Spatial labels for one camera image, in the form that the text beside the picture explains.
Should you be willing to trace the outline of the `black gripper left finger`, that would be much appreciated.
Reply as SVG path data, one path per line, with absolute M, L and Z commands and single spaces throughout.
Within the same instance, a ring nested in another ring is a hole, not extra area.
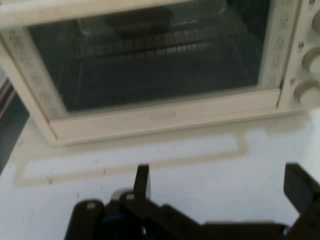
M 201 225 L 168 205 L 149 198 L 150 170 L 137 167 L 133 189 L 104 204 L 99 199 L 78 202 L 72 211 L 66 240 L 201 240 Z

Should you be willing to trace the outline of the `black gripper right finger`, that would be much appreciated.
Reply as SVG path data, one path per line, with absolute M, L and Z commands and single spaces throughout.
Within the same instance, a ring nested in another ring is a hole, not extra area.
M 320 184 L 297 163 L 285 165 L 283 191 L 299 213 L 286 240 L 320 240 Z

